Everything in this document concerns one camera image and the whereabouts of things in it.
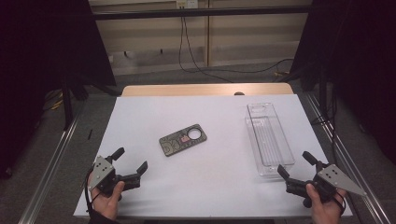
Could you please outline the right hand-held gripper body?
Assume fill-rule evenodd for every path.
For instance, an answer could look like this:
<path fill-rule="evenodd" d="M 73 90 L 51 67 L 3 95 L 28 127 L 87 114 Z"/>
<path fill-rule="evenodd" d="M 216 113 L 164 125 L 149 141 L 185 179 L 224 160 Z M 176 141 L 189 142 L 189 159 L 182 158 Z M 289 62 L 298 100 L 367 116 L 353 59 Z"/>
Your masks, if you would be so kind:
<path fill-rule="evenodd" d="M 345 206 L 335 198 L 339 189 L 360 196 L 366 195 L 366 192 L 335 164 L 317 163 L 315 168 L 316 174 L 312 180 L 304 182 L 304 187 L 308 184 L 312 185 L 322 203 L 334 201 L 341 208 L 344 208 Z"/>

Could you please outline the person's left hand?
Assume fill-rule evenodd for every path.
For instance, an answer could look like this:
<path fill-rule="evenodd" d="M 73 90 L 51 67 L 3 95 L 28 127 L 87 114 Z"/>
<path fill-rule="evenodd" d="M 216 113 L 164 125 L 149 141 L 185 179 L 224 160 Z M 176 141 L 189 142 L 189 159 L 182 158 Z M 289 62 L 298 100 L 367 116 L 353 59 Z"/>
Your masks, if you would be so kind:
<path fill-rule="evenodd" d="M 118 216 L 119 198 L 124 189 L 125 183 L 120 181 L 113 189 L 111 196 L 107 197 L 98 188 L 91 191 L 92 208 L 103 217 L 116 221 Z"/>

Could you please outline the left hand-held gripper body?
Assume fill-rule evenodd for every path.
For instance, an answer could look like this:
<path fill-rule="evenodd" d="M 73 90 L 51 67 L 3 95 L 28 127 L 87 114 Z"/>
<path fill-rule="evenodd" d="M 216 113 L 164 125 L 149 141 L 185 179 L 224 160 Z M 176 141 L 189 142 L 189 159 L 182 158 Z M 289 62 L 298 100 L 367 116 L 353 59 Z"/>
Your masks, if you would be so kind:
<path fill-rule="evenodd" d="M 97 189 L 106 197 L 113 194 L 114 188 L 120 182 L 120 176 L 116 174 L 116 169 L 112 164 L 113 158 L 98 156 L 92 168 L 92 177 L 88 182 L 88 190 L 93 192 Z"/>

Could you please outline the person's right hand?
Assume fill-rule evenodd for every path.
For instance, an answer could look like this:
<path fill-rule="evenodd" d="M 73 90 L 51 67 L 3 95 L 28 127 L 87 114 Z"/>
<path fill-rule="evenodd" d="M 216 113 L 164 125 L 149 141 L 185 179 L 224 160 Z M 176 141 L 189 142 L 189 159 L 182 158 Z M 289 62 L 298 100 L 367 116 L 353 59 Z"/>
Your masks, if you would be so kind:
<path fill-rule="evenodd" d="M 338 189 L 333 200 L 322 203 L 318 191 L 312 184 L 306 185 L 306 191 L 312 201 L 311 217 L 313 224 L 339 224 L 342 215 L 342 205 L 347 192 Z"/>

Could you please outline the metal floor rail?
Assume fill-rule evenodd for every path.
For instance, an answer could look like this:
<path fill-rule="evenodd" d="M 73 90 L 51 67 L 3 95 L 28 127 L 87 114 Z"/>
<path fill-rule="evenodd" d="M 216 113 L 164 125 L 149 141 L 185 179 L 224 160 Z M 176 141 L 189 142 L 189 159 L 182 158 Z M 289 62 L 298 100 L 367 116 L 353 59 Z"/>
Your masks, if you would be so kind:
<path fill-rule="evenodd" d="M 78 126 L 81 113 L 84 110 L 85 105 L 79 105 L 73 114 L 73 118 L 68 125 L 68 127 L 63 131 L 61 139 L 55 148 L 49 164 L 42 175 L 38 186 L 35 188 L 35 192 L 31 197 L 29 203 L 24 209 L 18 224 L 35 224 L 36 218 L 39 211 L 45 201 L 48 192 L 50 190 L 50 185 L 56 176 L 57 170 L 60 166 L 60 162 L 66 152 L 68 145 L 74 135 L 75 129 Z"/>
<path fill-rule="evenodd" d="M 326 120 L 315 94 L 305 93 L 301 100 L 328 160 L 337 163 L 366 192 L 364 196 L 346 196 L 353 216 L 343 221 L 396 224 L 396 165 L 345 106 L 338 108 L 334 119 Z"/>

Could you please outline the wooden table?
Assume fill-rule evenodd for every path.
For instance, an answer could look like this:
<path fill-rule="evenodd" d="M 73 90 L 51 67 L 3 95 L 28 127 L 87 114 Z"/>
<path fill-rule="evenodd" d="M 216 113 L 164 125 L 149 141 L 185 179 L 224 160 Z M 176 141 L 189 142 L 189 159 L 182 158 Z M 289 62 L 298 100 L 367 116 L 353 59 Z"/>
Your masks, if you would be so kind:
<path fill-rule="evenodd" d="M 221 84 L 175 84 L 175 85 L 130 85 L 121 96 L 204 96 L 293 94 L 287 83 L 221 83 Z"/>

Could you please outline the black horizontal metal bar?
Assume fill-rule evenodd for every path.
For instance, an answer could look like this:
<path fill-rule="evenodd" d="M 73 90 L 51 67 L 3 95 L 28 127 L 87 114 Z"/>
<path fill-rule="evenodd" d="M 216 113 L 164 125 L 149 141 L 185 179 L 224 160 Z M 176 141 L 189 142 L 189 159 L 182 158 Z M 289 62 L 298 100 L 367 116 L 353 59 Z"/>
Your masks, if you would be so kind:
<path fill-rule="evenodd" d="M 308 13 L 313 9 L 314 8 L 312 6 L 163 9 L 163 10 L 145 10 L 145 11 L 98 12 L 98 13 L 93 13 L 92 17 L 96 21 L 108 21 L 108 20 L 233 16 L 233 15 L 294 14 L 294 13 Z"/>

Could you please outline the clear plastic packaging box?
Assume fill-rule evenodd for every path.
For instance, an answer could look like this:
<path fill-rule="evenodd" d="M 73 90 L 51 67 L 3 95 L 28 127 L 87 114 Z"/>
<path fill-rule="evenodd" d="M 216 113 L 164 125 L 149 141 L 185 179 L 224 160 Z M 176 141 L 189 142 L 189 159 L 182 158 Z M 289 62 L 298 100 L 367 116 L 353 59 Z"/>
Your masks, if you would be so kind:
<path fill-rule="evenodd" d="M 258 174 L 264 178 L 280 178 L 278 166 L 288 171 L 295 159 L 274 105 L 247 105 L 245 122 Z"/>

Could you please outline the white wall power outlet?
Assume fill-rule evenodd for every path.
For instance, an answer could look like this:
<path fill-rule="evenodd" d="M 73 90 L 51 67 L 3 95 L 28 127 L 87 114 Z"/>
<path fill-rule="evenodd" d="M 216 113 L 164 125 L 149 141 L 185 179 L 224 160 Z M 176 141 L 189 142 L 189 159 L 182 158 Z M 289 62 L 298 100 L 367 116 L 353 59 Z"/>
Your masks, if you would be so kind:
<path fill-rule="evenodd" d="M 178 9 L 196 9 L 198 8 L 198 0 L 176 0 Z"/>

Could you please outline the black curtain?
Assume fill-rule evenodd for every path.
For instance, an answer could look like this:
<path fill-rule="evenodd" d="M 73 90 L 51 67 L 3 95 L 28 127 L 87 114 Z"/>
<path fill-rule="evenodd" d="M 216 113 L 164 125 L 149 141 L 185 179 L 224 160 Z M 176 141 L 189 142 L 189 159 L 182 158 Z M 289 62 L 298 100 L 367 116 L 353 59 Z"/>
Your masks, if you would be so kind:
<path fill-rule="evenodd" d="M 12 176 L 50 91 L 116 84 L 89 0 L 0 0 L 0 178 Z"/>
<path fill-rule="evenodd" d="M 290 72 L 330 80 L 396 165 L 396 0 L 312 0 Z"/>

